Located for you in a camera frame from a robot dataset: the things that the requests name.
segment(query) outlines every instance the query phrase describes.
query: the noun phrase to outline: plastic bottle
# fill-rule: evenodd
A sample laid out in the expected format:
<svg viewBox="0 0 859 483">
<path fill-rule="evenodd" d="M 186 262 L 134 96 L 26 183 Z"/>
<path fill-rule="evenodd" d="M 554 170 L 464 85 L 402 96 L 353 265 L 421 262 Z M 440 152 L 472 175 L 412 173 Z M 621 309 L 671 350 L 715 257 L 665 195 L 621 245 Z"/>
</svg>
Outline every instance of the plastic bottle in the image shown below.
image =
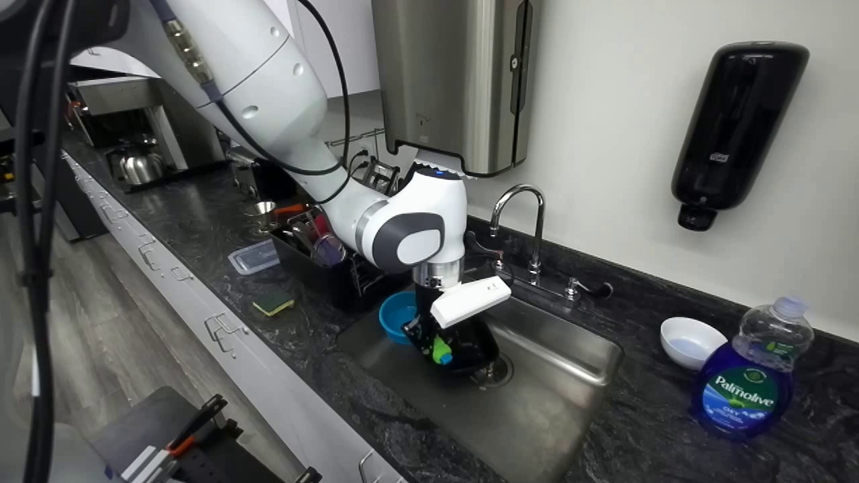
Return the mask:
<svg viewBox="0 0 859 483">
<path fill-rule="evenodd" d="M 793 370 L 814 331 L 805 305 L 778 297 L 745 315 L 738 335 L 699 374 L 694 413 L 735 441 L 771 429 L 793 399 Z"/>
</svg>

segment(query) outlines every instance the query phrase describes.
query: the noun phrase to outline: sink drain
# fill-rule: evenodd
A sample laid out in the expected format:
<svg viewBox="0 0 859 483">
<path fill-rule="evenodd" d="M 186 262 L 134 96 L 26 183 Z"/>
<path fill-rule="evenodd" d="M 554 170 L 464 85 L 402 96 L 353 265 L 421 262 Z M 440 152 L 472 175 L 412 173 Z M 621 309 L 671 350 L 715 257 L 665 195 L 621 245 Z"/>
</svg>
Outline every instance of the sink drain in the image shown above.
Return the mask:
<svg viewBox="0 0 859 483">
<path fill-rule="evenodd" d="M 471 382 L 481 393 L 506 387 L 511 378 L 514 378 L 514 363 L 506 355 L 500 355 L 494 363 L 490 363 L 485 367 L 471 375 Z"/>
</svg>

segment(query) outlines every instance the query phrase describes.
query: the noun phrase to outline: blue bowl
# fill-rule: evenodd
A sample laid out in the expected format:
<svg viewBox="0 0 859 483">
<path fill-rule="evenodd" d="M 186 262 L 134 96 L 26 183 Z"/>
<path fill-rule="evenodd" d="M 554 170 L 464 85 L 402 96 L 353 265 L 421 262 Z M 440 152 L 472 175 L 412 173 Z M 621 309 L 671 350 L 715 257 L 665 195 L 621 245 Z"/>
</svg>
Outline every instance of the blue bowl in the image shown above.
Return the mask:
<svg viewBox="0 0 859 483">
<path fill-rule="evenodd" d="M 420 296 L 414 289 L 396 292 L 379 305 L 379 324 L 396 344 L 412 344 L 402 332 L 402 324 L 408 324 L 414 317 L 420 317 Z"/>
</svg>

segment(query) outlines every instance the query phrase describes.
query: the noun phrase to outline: white cabinet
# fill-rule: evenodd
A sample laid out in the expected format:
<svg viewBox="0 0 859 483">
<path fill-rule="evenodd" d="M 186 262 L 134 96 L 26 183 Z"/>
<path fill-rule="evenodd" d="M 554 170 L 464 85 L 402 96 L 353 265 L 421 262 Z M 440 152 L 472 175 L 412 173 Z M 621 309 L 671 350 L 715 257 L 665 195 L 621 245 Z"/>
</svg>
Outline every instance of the white cabinet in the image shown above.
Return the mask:
<svg viewBox="0 0 859 483">
<path fill-rule="evenodd" d="M 393 469 L 304 378 L 285 366 L 206 285 L 201 285 L 90 173 L 68 159 L 116 241 L 173 303 L 269 426 L 324 481 L 401 483 Z"/>
<path fill-rule="evenodd" d="M 342 96 L 339 71 L 331 45 L 314 22 L 314 17 L 299 0 L 265 0 L 269 7 L 290 26 L 299 49 L 314 67 L 327 96 Z M 379 58 L 374 32 L 374 3 L 371 0 L 311 0 L 324 17 L 331 36 L 339 42 L 350 93 L 379 88 Z"/>
</svg>

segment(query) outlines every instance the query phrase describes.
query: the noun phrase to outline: white bowl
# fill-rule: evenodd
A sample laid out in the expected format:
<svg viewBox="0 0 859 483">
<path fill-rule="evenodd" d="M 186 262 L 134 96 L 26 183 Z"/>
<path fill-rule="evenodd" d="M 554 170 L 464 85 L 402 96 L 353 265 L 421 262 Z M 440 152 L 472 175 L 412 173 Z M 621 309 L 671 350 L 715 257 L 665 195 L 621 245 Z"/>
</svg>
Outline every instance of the white bowl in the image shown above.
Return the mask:
<svg viewBox="0 0 859 483">
<path fill-rule="evenodd" d="M 661 327 L 665 355 L 687 367 L 702 370 L 704 363 L 722 346 L 728 339 L 711 324 L 689 317 L 671 317 Z"/>
</svg>

